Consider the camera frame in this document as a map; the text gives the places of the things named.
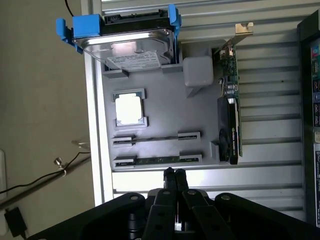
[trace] metal slot panel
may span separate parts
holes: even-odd
[[[281,91],[297,91],[300,90],[299,82],[274,82],[274,83],[254,83],[240,84],[240,94],[265,93],[265,92],[281,92]]]
[[[302,144],[300,142],[284,142],[273,144],[244,145],[242,163],[300,163]]]
[[[237,59],[255,60],[270,58],[297,58],[298,46],[290,46],[288,44],[269,44],[260,47],[238,47],[236,49]]]
[[[239,46],[258,45],[258,44],[275,44],[275,43],[296,43],[298,36],[295,31],[289,33],[278,33],[268,35],[255,35],[246,38],[239,43]]]
[[[291,17],[300,17],[307,15],[309,12],[315,11],[317,7],[306,7],[302,10],[299,8],[286,9],[286,10],[269,10],[263,11],[259,15],[255,12],[249,12],[246,15],[242,13],[225,14],[225,15],[205,15],[205,16],[191,16],[185,17],[183,26],[197,26],[197,25],[211,25],[211,24],[223,24],[230,22],[232,17],[233,22],[243,22],[247,19],[255,19],[255,21],[266,21],[270,19],[280,19],[284,14]]]
[[[187,170],[190,188],[248,187],[302,184],[299,165]],[[120,192],[148,191],[163,186],[162,171],[113,172],[113,188]]]
[[[299,72],[297,70],[279,71],[277,68],[273,69],[272,72],[268,71],[261,73],[261,71],[239,71],[239,74],[241,76],[239,80],[240,84],[273,83],[300,80]]]
[[[301,106],[296,105],[280,105],[280,106],[260,106],[260,107],[243,107],[241,109],[242,117],[254,117],[254,116],[271,116],[271,115],[296,115],[300,118]]]
[[[244,122],[242,139],[300,138],[300,127],[300,119]]]
[[[300,104],[301,97],[298,94],[270,97],[241,98],[241,107],[261,107]]]
[[[299,65],[297,57],[279,57],[273,59],[239,59],[238,69],[267,69],[267,68],[281,68],[281,67],[294,67]]]
[[[223,24],[221,26],[215,27],[214,25],[199,26],[199,27],[185,27],[182,28],[180,38],[183,42],[192,40],[203,40],[203,39],[228,39],[235,34],[235,23]],[[268,35],[272,29],[273,34],[279,33],[292,33],[288,29],[294,28],[299,22],[289,22],[289,23],[265,23],[254,26],[254,35]]]
[[[102,10],[107,13],[119,13],[130,11],[137,12],[148,10],[157,10],[159,8],[166,7],[171,4],[170,0],[149,0],[146,2],[144,0],[131,0],[122,1],[121,4],[112,1],[102,4]],[[219,13],[243,13],[243,12],[258,12],[258,11],[268,11],[268,10],[283,10],[288,8],[301,8],[304,6],[309,6],[310,4],[319,3],[317,0],[261,0],[258,4],[252,3],[251,1],[239,1],[234,0],[216,1],[215,3],[208,3],[203,0],[178,0],[175,1],[177,7],[179,7],[180,14],[182,16],[194,16],[194,15],[204,15],[213,14],[218,15]]]

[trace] beige wall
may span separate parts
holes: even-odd
[[[80,0],[69,2],[80,15]],[[63,0],[0,0],[0,149],[8,187],[56,171],[53,160],[73,158],[71,141],[89,131],[84,58],[56,35],[60,17],[71,24]],[[92,208],[91,164],[15,206],[30,235]]]

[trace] circuit board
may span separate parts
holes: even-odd
[[[154,165],[154,164],[177,164],[177,163],[189,163],[199,162],[199,158],[180,158],[179,156],[163,156],[163,157],[145,157],[136,158],[133,162],[119,162],[116,163],[116,167],[123,166],[136,166],[136,165]]]
[[[320,46],[318,45],[311,48],[311,74],[312,74],[312,81],[314,81],[313,83],[316,83],[316,85],[313,84],[314,92],[319,91],[319,84],[318,84],[318,80],[320,80],[319,65],[320,65]]]
[[[239,98],[239,75],[236,46],[226,46],[223,51],[225,54],[220,55],[219,61],[223,71],[223,82],[221,84],[222,96],[226,96],[228,99],[234,98],[236,101],[236,108],[238,113],[238,149],[239,155],[242,157],[241,108]]]

